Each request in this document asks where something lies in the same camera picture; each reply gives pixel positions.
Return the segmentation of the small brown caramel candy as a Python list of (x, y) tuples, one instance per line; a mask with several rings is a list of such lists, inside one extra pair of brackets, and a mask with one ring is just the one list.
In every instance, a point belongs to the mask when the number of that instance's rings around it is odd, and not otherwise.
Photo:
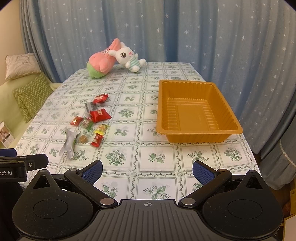
[(79, 137), (79, 140), (81, 143), (85, 143), (85, 142), (87, 142), (88, 138), (86, 137), (86, 135), (82, 135)]

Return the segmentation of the red white candy bar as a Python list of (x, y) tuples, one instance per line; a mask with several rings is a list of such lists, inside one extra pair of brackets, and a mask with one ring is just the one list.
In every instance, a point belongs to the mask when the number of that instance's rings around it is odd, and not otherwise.
[(102, 140), (103, 140), (103, 135), (97, 133), (93, 141), (91, 142), (91, 145), (94, 147), (99, 147)]

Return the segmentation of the silver white snack wrapper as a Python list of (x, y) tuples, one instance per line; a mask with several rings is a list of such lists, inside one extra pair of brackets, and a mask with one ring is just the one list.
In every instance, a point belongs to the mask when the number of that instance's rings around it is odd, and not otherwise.
[(62, 148), (59, 151), (59, 156), (63, 156), (64, 153), (67, 153), (69, 159), (74, 157), (74, 146), (76, 143), (76, 138), (79, 135), (80, 131), (71, 131), (68, 128), (65, 128), (66, 140)]

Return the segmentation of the yellow candy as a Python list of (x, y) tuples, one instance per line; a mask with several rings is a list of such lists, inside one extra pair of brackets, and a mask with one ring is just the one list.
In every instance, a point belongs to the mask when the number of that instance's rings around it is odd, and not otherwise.
[(107, 129), (108, 129), (108, 125), (106, 125), (106, 124), (100, 124), (100, 125), (94, 130), (94, 133), (103, 136), (103, 135), (105, 135)]

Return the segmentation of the green red candy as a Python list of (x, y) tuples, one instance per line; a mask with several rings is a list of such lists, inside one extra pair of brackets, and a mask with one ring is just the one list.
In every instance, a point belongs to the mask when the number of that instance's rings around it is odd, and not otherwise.
[(94, 124), (94, 122), (93, 122), (93, 118), (92, 117), (85, 118), (82, 121), (82, 127), (85, 130), (90, 130), (92, 128), (93, 124)]

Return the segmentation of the small red gold candy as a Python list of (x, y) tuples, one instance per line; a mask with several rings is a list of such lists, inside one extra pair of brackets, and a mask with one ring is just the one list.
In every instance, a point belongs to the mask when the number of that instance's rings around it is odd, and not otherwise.
[(76, 116), (74, 119), (70, 122), (70, 125), (72, 126), (79, 126), (79, 124), (84, 120), (83, 117)]

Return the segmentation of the red puffy snack packet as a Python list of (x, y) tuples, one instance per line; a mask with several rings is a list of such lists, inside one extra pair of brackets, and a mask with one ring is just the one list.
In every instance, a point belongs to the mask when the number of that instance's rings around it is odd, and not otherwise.
[(94, 123), (111, 119), (111, 116), (104, 108), (91, 111), (90, 115)]

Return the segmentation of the clear black snack packet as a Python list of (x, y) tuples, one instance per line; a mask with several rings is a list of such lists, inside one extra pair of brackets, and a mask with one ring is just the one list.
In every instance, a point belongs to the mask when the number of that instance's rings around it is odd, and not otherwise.
[(87, 113), (90, 113), (91, 111), (94, 110), (94, 105), (92, 102), (84, 102), (85, 108)]

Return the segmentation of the red jujube snack packet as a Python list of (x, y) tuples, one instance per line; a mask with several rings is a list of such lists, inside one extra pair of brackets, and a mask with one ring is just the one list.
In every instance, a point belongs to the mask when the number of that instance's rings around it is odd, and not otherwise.
[(101, 104), (101, 103), (106, 102), (107, 99), (108, 99), (108, 94), (100, 94), (93, 99), (92, 103), (93, 104)]

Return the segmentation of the light green sofa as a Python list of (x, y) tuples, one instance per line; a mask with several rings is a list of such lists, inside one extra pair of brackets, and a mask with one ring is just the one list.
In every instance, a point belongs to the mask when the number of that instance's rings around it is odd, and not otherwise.
[(13, 90), (30, 83), (38, 74), (27, 75), (24, 77), (8, 80), (1, 85), (1, 122), (11, 132), (14, 141), (9, 145), (10, 148), (16, 147), (19, 140), (26, 132), (33, 119), (25, 122), (18, 103), (13, 95)]

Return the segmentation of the green floral tablecloth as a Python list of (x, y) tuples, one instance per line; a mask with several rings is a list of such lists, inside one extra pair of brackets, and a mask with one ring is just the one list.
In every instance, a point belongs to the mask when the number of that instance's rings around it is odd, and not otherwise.
[[(162, 79), (202, 77), (191, 64), (182, 62), (149, 62), (138, 73), (115, 65), (101, 79), (91, 79), (86, 69), (76, 71), (47, 99), (16, 145), (17, 153), (46, 154), (52, 174), (100, 160), (103, 174), (95, 186), (116, 200), (179, 200), (201, 186), (192, 174), (194, 161), (238, 175), (257, 170), (244, 135), (232, 135), (220, 144), (183, 145), (171, 144), (157, 133), (158, 82)], [(108, 129), (100, 146), (93, 147), (95, 127), (85, 130), (70, 122), (84, 117), (84, 102), (102, 93), (108, 94), (103, 108), (111, 119), (106, 121)], [(80, 131), (73, 159), (67, 153), (59, 156), (65, 128)], [(80, 142), (82, 135), (87, 142)]]

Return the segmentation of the orange plastic tray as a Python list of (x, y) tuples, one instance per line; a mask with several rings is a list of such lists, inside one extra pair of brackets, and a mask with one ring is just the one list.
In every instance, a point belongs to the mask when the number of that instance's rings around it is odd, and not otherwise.
[(216, 84), (160, 80), (156, 131), (170, 143), (220, 143), (243, 128)]

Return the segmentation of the beige pillow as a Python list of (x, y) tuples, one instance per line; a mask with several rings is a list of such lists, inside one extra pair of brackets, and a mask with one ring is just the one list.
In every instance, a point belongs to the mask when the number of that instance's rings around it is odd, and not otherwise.
[(37, 73), (41, 73), (41, 69), (33, 53), (6, 56), (6, 80)]

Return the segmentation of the pink star plush toy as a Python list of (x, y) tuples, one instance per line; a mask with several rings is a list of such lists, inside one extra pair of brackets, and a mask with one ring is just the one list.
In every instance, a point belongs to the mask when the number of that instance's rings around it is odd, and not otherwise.
[(120, 40), (115, 38), (111, 45), (101, 52), (97, 52), (90, 56), (86, 68), (91, 78), (102, 78), (112, 69), (116, 62), (116, 58), (110, 56), (110, 50), (118, 51), (120, 49)]

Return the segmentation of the blue star curtain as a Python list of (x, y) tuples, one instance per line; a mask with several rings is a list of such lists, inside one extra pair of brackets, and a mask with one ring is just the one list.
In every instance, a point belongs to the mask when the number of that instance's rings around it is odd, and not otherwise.
[(118, 38), (145, 65), (189, 63), (215, 83), (264, 177), (295, 148), (295, 10), (286, 1), (21, 1), (20, 13), (26, 51), (60, 86)]

